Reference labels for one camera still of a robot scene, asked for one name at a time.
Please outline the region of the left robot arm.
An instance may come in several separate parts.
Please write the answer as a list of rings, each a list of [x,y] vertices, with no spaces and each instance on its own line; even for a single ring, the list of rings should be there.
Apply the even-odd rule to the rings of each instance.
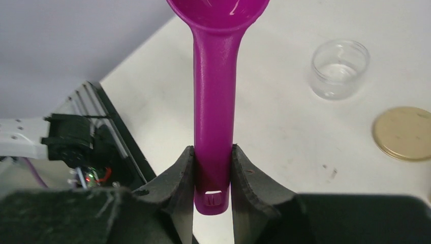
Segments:
[[[89,166],[93,151],[91,121],[74,114],[1,119],[1,156],[63,161]]]

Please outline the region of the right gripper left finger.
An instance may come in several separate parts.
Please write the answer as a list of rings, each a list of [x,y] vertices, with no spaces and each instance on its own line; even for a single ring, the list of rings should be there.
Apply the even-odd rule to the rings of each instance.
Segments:
[[[143,243],[193,243],[194,148],[187,146],[176,162],[133,191],[144,204],[138,237]]]

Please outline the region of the magenta plastic scoop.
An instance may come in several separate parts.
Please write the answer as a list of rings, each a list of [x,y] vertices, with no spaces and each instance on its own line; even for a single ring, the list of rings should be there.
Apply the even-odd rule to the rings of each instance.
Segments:
[[[228,208],[237,57],[268,1],[169,1],[193,36],[194,204],[213,216]]]

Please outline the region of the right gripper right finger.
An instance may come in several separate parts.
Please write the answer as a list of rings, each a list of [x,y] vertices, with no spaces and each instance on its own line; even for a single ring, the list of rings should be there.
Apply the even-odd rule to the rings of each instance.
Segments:
[[[300,243],[303,215],[296,194],[233,146],[231,201],[235,243]]]

